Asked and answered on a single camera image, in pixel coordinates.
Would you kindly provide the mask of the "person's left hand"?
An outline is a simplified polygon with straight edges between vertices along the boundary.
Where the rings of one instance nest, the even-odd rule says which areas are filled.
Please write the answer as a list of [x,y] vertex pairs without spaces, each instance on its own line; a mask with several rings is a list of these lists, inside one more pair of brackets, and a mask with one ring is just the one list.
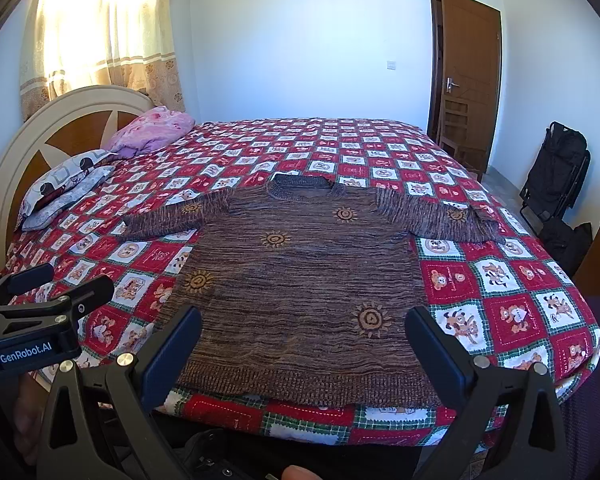
[[48,392],[30,375],[19,378],[14,405],[15,447],[24,461],[33,465],[38,459],[42,421]]

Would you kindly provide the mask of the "person's right hand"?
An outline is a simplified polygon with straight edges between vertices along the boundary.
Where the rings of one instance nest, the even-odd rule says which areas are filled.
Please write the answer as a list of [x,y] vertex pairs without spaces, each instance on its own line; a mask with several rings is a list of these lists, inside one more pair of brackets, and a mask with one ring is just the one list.
[[322,478],[309,469],[290,465],[284,469],[282,480],[322,480]]

